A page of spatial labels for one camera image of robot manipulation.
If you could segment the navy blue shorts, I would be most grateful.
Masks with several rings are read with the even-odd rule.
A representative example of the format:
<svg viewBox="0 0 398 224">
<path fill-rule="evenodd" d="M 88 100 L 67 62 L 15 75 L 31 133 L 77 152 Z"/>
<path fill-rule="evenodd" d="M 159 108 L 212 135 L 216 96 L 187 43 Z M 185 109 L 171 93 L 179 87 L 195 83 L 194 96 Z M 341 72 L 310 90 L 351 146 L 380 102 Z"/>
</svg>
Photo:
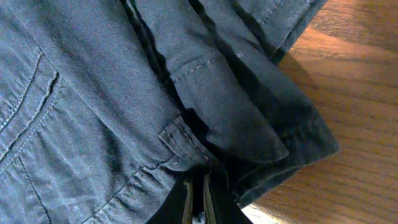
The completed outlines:
<svg viewBox="0 0 398 224">
<path fill-rule="evenodd" d="M 339 145 L 278 63 L 324 0 L 2 1 L 1 222 L 147 223 L 181 177 L 241 209 Z"/>
</svg>

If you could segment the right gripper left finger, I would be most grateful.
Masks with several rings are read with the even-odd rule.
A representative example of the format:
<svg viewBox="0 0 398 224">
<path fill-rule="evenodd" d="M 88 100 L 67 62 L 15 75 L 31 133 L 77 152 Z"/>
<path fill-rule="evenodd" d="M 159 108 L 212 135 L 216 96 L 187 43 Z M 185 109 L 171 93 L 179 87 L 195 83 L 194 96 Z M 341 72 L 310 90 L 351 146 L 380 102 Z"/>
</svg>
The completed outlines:
<svg viewBox="0 0 398 224">
<path fill-rule="evenodd" d="M 181 177 L 147 224 L 192 224 L 193 180 Z"/>
</svg>

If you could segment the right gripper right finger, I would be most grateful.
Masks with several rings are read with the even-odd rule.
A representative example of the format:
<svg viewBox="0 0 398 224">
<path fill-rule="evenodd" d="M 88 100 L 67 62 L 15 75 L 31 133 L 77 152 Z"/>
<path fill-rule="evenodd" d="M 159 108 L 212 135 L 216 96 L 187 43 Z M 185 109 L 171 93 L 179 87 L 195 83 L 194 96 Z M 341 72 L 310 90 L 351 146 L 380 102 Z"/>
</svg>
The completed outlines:
<svg viewBox="0 0 398 224">
<path fill-rule="evenodd" d="M 209 172 L 203 183 L 206 224 L 252 224 L 230 197 L 220 177 Z"/>
</svg>

